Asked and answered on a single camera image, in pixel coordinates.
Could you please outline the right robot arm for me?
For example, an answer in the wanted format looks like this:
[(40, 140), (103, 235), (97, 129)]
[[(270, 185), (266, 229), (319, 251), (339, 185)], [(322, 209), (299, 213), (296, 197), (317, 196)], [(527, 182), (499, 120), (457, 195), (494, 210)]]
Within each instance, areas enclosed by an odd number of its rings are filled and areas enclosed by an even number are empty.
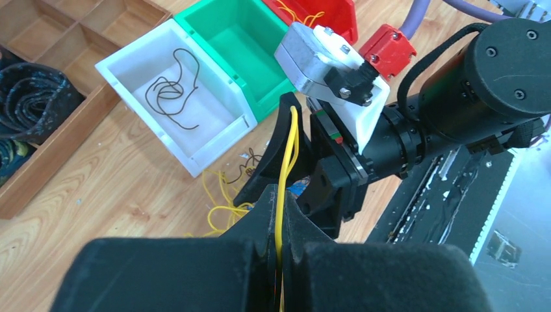
[(369, 184), (407, 177), (461, 146), (471, 153), (526, 148), (550, 114), (550, 22), (471, 23), (418, 61), (388, 105), (374, 65), (327, 27), (293, 23), (275, 58), (311, 110), (298, 129), (287, 184), (308, 177), (303, 214), (331, 238), (361, 210)]

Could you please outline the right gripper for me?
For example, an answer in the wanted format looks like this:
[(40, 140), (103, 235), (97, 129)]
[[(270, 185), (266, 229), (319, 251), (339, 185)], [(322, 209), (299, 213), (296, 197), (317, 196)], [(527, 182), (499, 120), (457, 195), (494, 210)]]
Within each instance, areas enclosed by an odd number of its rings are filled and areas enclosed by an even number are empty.
[(299, 154), (287, 177), (290, 186), (309, 176), (309, 184), (298, 197), (302, 213), (327, 236), (336, 239), (341, 223), (361, 210), (368, 174), (355, 150), (357, 144), (326, 101), (307, 98), (311, 111), (311, 142), (303, 130), (301, 105), (292, 92), (279, 98), (279, 110), (272, 137), (260, 163), (233, 200), (236, 206), (256, 202), (268, 185), (279, 181), (281, 165), (291, 127), (290, 108), (298, 112)]

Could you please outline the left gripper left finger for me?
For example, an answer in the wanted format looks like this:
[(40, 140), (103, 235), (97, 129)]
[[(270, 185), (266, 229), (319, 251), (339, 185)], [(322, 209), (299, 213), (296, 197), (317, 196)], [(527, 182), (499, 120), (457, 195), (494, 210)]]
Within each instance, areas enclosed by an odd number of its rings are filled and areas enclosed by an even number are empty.
[(219, 237), (91, 240), (52, 311), (276, 311), (277, 186)]

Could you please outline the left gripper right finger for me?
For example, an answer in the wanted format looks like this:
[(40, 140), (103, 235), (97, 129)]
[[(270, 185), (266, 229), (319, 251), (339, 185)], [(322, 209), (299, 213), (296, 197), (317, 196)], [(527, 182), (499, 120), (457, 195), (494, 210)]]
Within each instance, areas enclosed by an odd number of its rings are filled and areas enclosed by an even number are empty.
[(490, 311), (466, 254), (453, 245), (338, 243), (288, 196), (285, 311)]

